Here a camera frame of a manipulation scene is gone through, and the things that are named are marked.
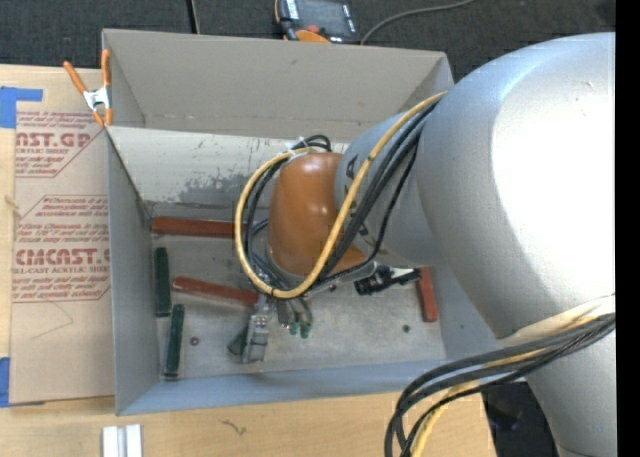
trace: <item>black connector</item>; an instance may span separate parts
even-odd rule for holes
[[[167,379],[177,379],[180,370],[180,351],[182,349],[182,328],[184,326],[184,305],[176,304],[171,311],[171,326],[169,327],[169,343],[167,345],[167,359],[164,376]]]
[[[168,317],[171,314],[171,281],[166,247],[158,247],[154,251],[153,272],[156,287],[156,316]]]
[[[371,295],[382,292],[393,285],[405,285],[410,281],[417,281],[422,277],[419,269],[414,269],[407,274],[393,277],[390,267],[378,267],[376,271],[369,277],[354,281],[356,291],[360,295]]]

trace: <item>cardboard sheet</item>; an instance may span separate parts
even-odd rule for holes
[[[15,104],[15,186],[3,206],[5,221],[7,210],[15,218],[11,229],[7,225],[12,266],[4,272],[11,273],[9,400],[109,395],[105,134],[62,68],[0,71],[5,89],[39,92],[41,98],[18,97]],[[89,89],[101,82],[97,71],[80,74]]]

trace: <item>metal bracket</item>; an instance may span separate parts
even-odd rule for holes
[[[103,427],[102,457],[142,457],[142,425]]]

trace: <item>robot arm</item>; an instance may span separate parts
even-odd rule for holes
[[[301,219],[347,206],[344,224],[330,234],[326,221],[319,224],[317,248],[295,257],[308,265],[294,270],[277,237],[279,221],[294,215],[274,214],[276,266],[290,279],[306,277],[293,289],[299,295],[336,271],[364,274],[353,266],[362,256],[399,268],[445,263],[499,340],[558,330],[547,326],[594,303],[613,306],[614,62],[614,34],[530,46],[479,68],[410,117],[363,133],[332,167],[302,173],[324,175],[334,192],[310,195]],[[368,162],[379,188],[352,189]],[[356,213],[366,217],[350,226]],[[329,243],[316,270],[308,257],[327,237],[344,236],[347,244]],[[527,381],[561,457],[617,455],[615,331]]]

